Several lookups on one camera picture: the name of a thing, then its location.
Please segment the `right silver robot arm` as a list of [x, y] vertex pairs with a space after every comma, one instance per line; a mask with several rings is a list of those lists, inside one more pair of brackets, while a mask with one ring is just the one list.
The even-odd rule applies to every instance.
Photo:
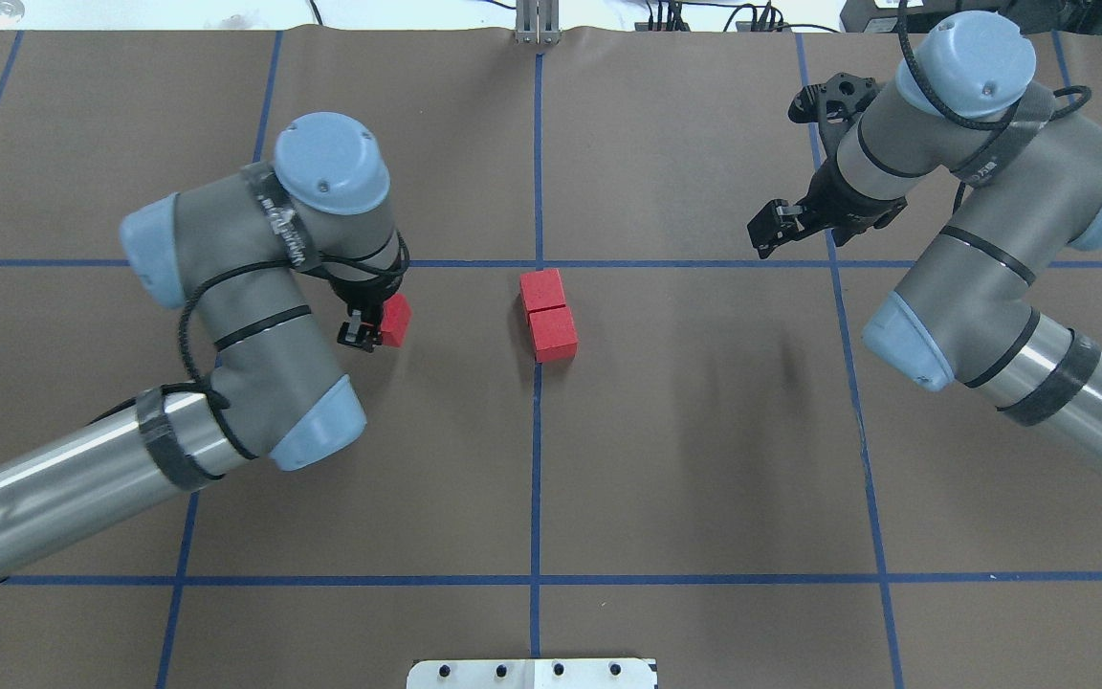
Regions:
[[914, 45], [885, 84], [840, 73], [790, 108], [815, 122], [827, 159], [804, 197], [771, 200], [747, 224], [767, 258], [828, 232], [841, 247], [882, 230], [933, 170], [960, 183], [955, 207], [874, 317], [866, 348], [923, 389], [958, 381], [1003, 417], [1085, 450], [1102, 477], [1102, 349], [1025, 300], [1065, 249], [1102, 249], [1102, 125], [1085, 86], [1050, 90], [1011, 19], [959, 11]]

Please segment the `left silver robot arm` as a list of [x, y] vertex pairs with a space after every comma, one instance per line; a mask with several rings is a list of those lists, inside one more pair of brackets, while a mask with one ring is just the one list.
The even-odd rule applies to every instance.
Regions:
[[341, 300], [338, 344], [395, 347], [410, 256], [391, 191], [376, 136], [314, 112], [267, 160], [126, 215], [128, 265], [179, 310], [185, 379], [0, 466], [0, 584], [255, 457], [295, 471], [359, 439], [361, 402], [298, 278]]

